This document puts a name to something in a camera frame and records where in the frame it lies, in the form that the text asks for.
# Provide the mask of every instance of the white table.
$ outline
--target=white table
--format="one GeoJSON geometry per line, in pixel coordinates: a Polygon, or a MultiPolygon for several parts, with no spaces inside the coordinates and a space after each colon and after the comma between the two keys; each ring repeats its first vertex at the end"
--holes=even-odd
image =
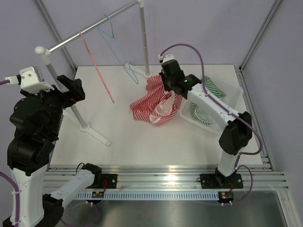
{"type": "MultiPolygon", "coordinates": [[[[185,74],[201,76],[201,66],[181,66],[185,74]]],[[[134,121],[129,105],[144,96],[146,79],[138,76],[139,85],[121,66],[99,67],[112,93],[113,104],[93,66],[78,67],[76,79],[82,80],[86,99],[76,104],[84,120],[100,134],[111,140],[106,147],[89,134],[82,133],[71,121],[63,118],[52,165],[77,165],[80,162],[96,165],[216,165],[221,158],[219,135],[205,131],[181,118],[178,114],[170,122],[155,127],[134,121]]],[[[151,66],[160,72],[160,66],[151,66]]],[[[209,76],[239,84],[232,65],[205,65],[209,76]]],[[[241,100],[238,111],[246,110],[241,100]]],[[[246,152],[258,150],[253,137],[246,152]]],[[[261,165],[261,157],[243,156],[241,164],[261,165]]]]}

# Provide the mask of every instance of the perforated metal strip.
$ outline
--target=perforated metal strip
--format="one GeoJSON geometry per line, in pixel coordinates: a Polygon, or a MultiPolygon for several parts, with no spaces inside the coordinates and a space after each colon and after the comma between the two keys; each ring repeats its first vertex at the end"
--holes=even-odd
{"type": "Polygon", "coordinates": [[[103,199],[93,198],[92,191],[81,192],[75,200],[218,200],[217,192],[115,192],[107,191],[103,199]]]}

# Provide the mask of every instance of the folded clothing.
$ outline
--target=folded clothing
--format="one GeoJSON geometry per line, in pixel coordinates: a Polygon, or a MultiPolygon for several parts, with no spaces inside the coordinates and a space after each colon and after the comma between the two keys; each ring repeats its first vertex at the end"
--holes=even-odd
{"type": "Polygon", "coordinates": [[[159,126],[177,114],[183,97],[173,91],[165,91],[160,75],[149,77],[145,89],[147,94],[130,105],[136,121],[159,126]]]}
{"type": "MultiPolygon", "coordinates": [[[[208,76],[205,76],[204,82],[206,88],[217,98],[221,99],[226,96],[224,91],[220,90],[208,76]]],[[[204,125],[210,125],[214,122],[213,118],[195,103],[191,104],[190,113],[196,121],[204,125]]]]}

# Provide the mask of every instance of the plastic basket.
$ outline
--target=plastic basket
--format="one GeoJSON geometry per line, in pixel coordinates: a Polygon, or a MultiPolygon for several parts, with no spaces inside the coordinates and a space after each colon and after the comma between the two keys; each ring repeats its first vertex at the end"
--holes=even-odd
{"type": "MultiPolygon", "coordinates": [[[[237,110],[238,104],[242,98],[243,95],[243,89],[233,83],[230,83],[226,80],[219,79],[214,76],[208,76],[216,85],[219,89],[224,91],[226,93],[226,97],[222,99],[222,101],[230,106],[231,108],[237,110]]],[[[199,121],[196,121],[191,113],[190,113],[190,107],[191,107],[192,102],[189,100],[183,100],[183,103],[179,109],[179,114],[181,115],[182,118],[186,119],[187,121],[214,133],[221,134],[222,129],[219,127],[217,122],[213,122],[210,125],[204,125],[199,121]]]]}

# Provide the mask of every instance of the gray floor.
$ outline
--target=gray floor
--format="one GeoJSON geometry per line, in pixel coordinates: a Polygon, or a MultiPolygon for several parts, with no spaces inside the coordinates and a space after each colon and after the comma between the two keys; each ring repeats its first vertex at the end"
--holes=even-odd
{"type": "MultiPolygon", "coordinates": [[[[243,193],[235,194],[241,198],[243,193]]],[[[73,201],[70,209],[81,201],[73,201]]],[[[103,201],[101,216],[93,227],[286,227],[277,195],[253,192],[241,204],[221,207],[203,201],[103,201]]],[[[86,226],[95,218],[95,208],[82,204],[63,219],[86,226]]]]}

